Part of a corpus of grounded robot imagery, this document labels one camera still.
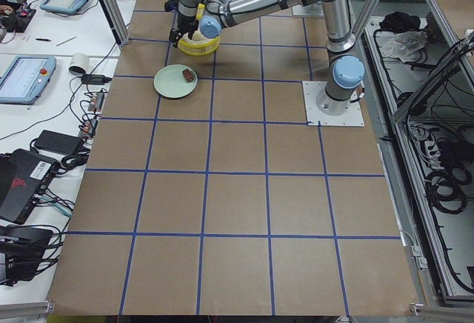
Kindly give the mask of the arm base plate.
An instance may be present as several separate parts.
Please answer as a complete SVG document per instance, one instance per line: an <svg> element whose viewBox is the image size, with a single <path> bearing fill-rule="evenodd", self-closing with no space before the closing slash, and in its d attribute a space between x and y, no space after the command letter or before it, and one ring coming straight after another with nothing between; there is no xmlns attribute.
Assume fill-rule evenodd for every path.
<svg viewBox="0 0 474 323"><path fill-rule="evenodd" d="M363 127L364 119L357 90L345 101L336 101L326 94L326 81L303 81L307 124L322 127Z"/></svg>
<svg viewBox="0 0 474 323"><path fill-rule="evenodd" d="M316 3L309 4L307 6L302 6L300 4L292 7L293 17L296 18L314 18L314 19L323 19L324 11L323 4L321 1Z"/></svg>

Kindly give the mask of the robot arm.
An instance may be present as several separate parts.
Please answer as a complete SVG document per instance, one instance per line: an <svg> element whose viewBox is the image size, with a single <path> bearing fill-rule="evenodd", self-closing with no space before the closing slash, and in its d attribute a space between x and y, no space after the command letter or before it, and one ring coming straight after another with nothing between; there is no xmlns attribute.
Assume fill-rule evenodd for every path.
<svg viewBox="0 0 474 323"><path fill-rule="evenodd" d="M362 61L353 54L356 34L351 25L347 0L168 0L167 12L177 12L177 25L169 40L176 46L183 36L199 31L208 39L221 35L224 28L296 6L320 4L327 31L330 80L316 96L318 109L340 116L349 109L351 98L365 74Z"/></svg>

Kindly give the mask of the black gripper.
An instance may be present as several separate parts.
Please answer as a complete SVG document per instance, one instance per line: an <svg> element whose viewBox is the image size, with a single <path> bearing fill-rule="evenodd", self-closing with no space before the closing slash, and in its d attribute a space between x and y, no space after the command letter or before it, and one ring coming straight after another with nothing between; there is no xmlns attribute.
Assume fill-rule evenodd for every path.
<svg viewBox="0 0 474 323"><path fill-rule="evenodd" d="M198 29L197 15L187 16L177 12L177 26L170 30L169 42L174 48L178 47L179 36L187 34L189 39L193 38L195 31Z"/></svg>

